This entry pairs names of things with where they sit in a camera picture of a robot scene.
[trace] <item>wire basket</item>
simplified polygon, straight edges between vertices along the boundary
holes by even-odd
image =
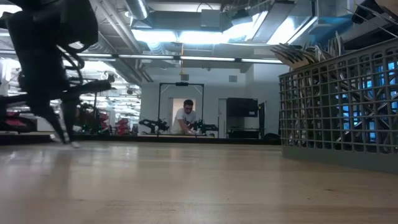
[[[398,153],[398,40],[280,77],[282,144]]]

